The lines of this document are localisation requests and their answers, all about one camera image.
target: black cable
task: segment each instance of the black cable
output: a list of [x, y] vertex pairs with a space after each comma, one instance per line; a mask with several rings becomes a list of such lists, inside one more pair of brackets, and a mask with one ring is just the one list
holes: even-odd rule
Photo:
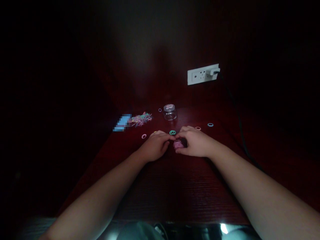
[[262, 172], [264, 172], [264, 170], [262, 169], [260, 164], [257, 163], [256, 160], [254, 160], [254, 158], [250, 155], [250, 153], [248, 151], [248, 148], [247, 148], [247, 145], [246, 145], [246, 140], [244, 139], [244, 134], [243, 134], [243, 130], [242, 130], [242, 121], [241, 121], [240, 114], [239, 114], [239, 111], [238, 111], [237, 106], [236, 106], [236, 101], [234, 100], [234, 98], [233, 98], [233, 96], [231, 94], [231, 91], [229, 90], [229, 88], [227, 86], [227, 83], [224, 81], [224, 78], [223, 78], [223, 76], [222, 76], [222, 74], [220, 72], [214, 72], [213, 74], [219, 74], [219, 76], [222, 79], [223, 84], [226, 87], [227, 92], [228, 92], [228, 94], [229, 94], [229, 96], [230, 96], [230, 98], [232, 100], [234, 108], [236, 109], [236, 112], [237, 112], [237, 115], [238, 115], [238, 119], [239, 119], [239, 128], [240, 128], [240, 133], [241, 133], [241, 140], [242, 140], [242, 144], [243, 144], [243, 148], [244, 148], [245, 153], [247, 154], [248, 158], [251, 160], [253, 165], [255, 165], [258, 169], [260, 169]]

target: jar lid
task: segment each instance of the jar lid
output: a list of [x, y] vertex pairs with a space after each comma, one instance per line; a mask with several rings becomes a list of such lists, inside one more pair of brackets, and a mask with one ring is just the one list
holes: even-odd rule
[[173, 104], [167, 104], [163, 107], [163, 110], [166, 112], [172, 112], [175, 109], [175, 106]]

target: wooden table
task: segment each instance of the wooden table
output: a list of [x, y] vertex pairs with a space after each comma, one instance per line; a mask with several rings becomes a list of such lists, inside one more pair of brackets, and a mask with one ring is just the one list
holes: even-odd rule
[[[320, 183], [319, 161], [252, 112], [241, 107], [240, 112], [248, 149], [256, 161], [269, 175], [319, 211], [320, 196], [315, 191]], [[237, 115], [229, 101], [180, 108], [178, 118], [173, 121], [166, 121], [157, 109], [148, 113], [152, 113], [154, 119], [142, 127], [110, 135], [59, 213], [137, 150], [147, 139], [141, 139], [143, 134], [150, 135], [156, 130], [178, 133], [182, 126], [201, 127], [204, 133], [246, 158]], [[176, 154], [172, 143], [162, 158], [142, 169], [114, 219], [249, 224], [215, 166], [205, 158]]]

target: small glass jar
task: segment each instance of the small glass jar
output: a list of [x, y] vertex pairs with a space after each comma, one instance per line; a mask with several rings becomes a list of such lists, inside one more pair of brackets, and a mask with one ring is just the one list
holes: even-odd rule
[[163, 117], [168, 121], [171, 121], [178, 117], [177, 110], [173, 104], [167, 104], [163, 107]]

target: electrical outlet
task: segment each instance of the electrical outlet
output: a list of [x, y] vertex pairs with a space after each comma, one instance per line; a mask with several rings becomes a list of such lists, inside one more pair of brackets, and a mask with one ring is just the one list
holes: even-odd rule
[[219, 64], [210, 65], [207, 67], [197, 68], [188, 71], [188, 85], [216, 80], [218, 74], [210, 75], [206, 70], [218, 69]]

